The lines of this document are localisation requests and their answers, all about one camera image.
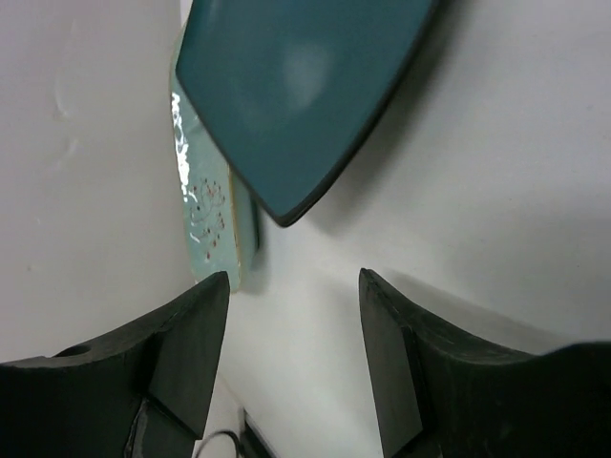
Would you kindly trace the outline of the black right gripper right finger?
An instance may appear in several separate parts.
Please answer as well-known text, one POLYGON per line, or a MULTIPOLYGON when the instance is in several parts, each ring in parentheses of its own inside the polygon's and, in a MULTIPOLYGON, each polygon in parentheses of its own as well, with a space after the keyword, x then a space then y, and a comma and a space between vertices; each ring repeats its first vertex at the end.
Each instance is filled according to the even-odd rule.
POLYGON ((359 306, 387 457, 606 457, 610 346, 534 355, 492 343, 370 269, 359 306))

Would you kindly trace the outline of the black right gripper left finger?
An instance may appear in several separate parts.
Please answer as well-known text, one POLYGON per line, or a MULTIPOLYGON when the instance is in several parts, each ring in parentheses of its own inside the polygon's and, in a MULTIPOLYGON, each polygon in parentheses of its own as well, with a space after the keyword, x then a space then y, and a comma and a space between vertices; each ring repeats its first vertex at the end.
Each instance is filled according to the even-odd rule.
POLYGON ((5 457, 188 457, 202 437, 230 285, 219 272, 121 327, 1 366, 5 457))

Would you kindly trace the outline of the square teal plate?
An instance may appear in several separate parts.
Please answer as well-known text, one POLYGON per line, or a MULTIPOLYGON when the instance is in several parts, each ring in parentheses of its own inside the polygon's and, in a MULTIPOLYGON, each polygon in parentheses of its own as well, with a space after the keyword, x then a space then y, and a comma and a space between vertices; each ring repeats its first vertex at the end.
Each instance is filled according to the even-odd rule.
POLYGON ((176 74, 280 226, 333 185, 386 110, 433 1, 196 1, 176 74))

